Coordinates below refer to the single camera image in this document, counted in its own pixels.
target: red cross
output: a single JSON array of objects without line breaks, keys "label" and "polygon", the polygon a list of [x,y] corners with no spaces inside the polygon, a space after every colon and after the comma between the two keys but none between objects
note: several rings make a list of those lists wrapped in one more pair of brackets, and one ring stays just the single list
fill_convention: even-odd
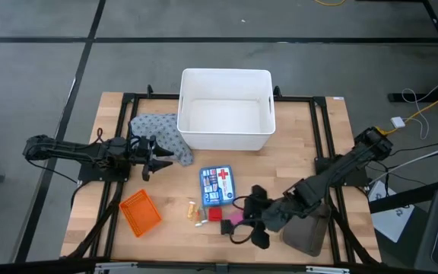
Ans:
[{"label": "red cross", "polygon": [[226,179],[226,176],[229,175],[228,172],[224,172],[224,169],[221,169],[221,172],[217,174],[219,177],[222,178],[222,180]]}]

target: white plastic bin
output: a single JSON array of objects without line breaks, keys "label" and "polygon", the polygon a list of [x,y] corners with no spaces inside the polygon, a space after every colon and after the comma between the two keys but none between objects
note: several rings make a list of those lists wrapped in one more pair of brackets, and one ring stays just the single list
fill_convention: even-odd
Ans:
[{"label": "white plastic bin", "polygon": [[270,72],[184,70],[177,128],[193,149],[261,149],[275,132]]}]

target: gray cloth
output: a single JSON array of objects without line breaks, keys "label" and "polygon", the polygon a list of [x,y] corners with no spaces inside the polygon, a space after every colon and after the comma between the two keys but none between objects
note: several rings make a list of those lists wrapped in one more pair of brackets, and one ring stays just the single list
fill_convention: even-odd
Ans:
[{"label": "gray cloth", "polygon": [[176,128],[176,118],[175,113],[140,114],[131,121],[131,128],[133,135],[136,136],[150,138],[151,135],[155,135],[161,148],[174,153],[173,156],[166,158],[177,160],[182,166],[188,166],[192,164],[194,158],[192,151]]}]

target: orange basket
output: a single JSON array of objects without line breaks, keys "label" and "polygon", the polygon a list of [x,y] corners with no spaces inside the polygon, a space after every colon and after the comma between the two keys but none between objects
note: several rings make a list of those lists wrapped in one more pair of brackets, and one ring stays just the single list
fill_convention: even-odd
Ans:
[{"label": "orange basket", "polygon": [[119,204],[129,226],[140,237],[161,222],[160,213],[144,190],[140,190]]}]

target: wooden table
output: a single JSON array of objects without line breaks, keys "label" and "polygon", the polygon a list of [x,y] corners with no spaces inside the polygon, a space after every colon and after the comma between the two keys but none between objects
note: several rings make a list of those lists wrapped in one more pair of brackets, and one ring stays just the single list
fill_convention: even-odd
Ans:
[{"label": "wooden table", "polygon": [[[103,129],[103,139],[112,138],[121,107],[123,93],[103,93],[90,140],[95,139],[97,128]],[[339,97],[327,97],[328,115],[332,128],[335,150],[344,154],[354,145],[345,102]],[[140,100],[139,113],[175,113],[178,100]],[[126,117],[131,113],[127,109]],[[209,222],[196,228],[187,217],[189,201],[199,202],[198,171],[201,167],[229,164],[233,169],[238,196],[250,194],[251,186],[258,184],[276,199],[300,178],[314,175],[313,159],[316,148],[313,137],[309,104],[275,102],[276,133],[260,151],[193,151],[194,164],[167,167],[151,174],[150,181],[141,179],[141,166],[133,167],[125,183],[122,199],[127,199],[140,189],[146,189],[160,212],[163,221],[140,238],[136,238],[120,212],[113,243],[113,260],[158,260],[189,262],[234,263],[318,263],[332,264],[329,236],[325,236],[322,252],[311,257],[281,242],[279,234],[269,232],[271,246],[267,250],[251,242],[232,244],[228,236],[220,233],[218,222]],[[127,132],[126,123],[123,136]],[[328,155],[322,119],[319,119],[324,154]],[[72,252],[96,222],[103,182],[91,182],[75,197],[62,246],[62,255]],[[375,259],[380,260],[368,201],[364,194],[353,187],[343,187],[344,200],[351,230]],[[109,200],[113,195],[111,189]],[[223,213],[232,212],[231,205]],[[238,239],[249,233],[248,228],[238,228]],[[341,258],[346,261],[344,238],[337,228]],[[107,227],[101,233],[98,255],[103,254]]]}]

